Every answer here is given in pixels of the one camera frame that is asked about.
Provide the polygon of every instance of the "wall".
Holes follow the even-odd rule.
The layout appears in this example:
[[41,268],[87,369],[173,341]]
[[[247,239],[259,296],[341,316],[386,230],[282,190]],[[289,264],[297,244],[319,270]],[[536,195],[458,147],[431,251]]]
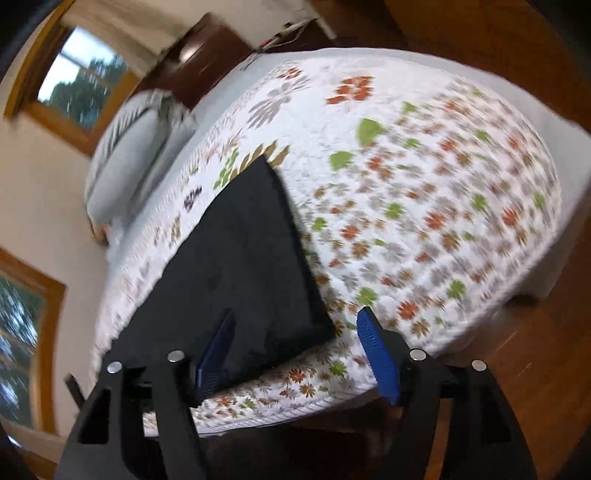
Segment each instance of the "wall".
[[174,15],[187,26],[207,12],[221,17],[252,46],[275,35],[283,24],[308,18],[304,0],[139,0]]
[[[0,84],[0,111],[33,38]],[[90,347],[106,275],[82,206],[88,160],[25,115],[0,119],[0,245],[67,286],[54,351],[54,412],[67,435],[76,406],[63,378],[89,388]]]

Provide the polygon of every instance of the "black cloth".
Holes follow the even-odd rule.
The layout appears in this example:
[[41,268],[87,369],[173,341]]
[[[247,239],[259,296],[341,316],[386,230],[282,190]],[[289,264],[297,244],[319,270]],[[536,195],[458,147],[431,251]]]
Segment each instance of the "black cloth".
[[226,309],[235,338],[219,388],[334,337],[281,181],[264,157],[233,179],[164,269],[103,364],[157,363],[210,338]]

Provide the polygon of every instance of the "tree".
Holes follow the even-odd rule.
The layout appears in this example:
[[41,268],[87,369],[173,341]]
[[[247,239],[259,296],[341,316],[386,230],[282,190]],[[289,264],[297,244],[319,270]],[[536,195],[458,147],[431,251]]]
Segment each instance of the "tree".
[[114,57],[109,63],[92,59],[88,68],[96,75],[80,69],[73,82],[60,82],[53,87],[45,104],[58,109],[83,128],[91,129],[111,94],[109,88],[96,77],[102,78],[104,83],[115,85],[127,66],[120,57]]

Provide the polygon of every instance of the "window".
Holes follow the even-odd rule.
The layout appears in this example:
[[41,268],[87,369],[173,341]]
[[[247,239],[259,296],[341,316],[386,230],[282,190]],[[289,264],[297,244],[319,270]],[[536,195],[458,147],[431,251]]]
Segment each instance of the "window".
[[54,11],[36,38],[4,117],[26,113],[91,156],[139,77],[102,40],[60,21],[72,1],[66,0]]
[[29,395],[31,360],[45,300],[0,276],[0,415],[33,427]]
[[54,433],[53,342],[65,286],[0,248],[0,416]]
[[113,50],[76,28],[49,68],[37,100],[91,130],[126,70]]

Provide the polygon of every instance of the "wooden furniture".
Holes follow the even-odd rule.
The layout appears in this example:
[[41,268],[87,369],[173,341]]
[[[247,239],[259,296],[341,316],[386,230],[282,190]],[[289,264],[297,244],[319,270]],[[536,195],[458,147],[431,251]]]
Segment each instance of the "wooden furniture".
[[251,47],[243,39],[207,13],[140,81],[133,95],[153,88],[170,90],[178,101],[194,108],[251,53]]
[[309,0],[339,47],[405,48],[384,0]]

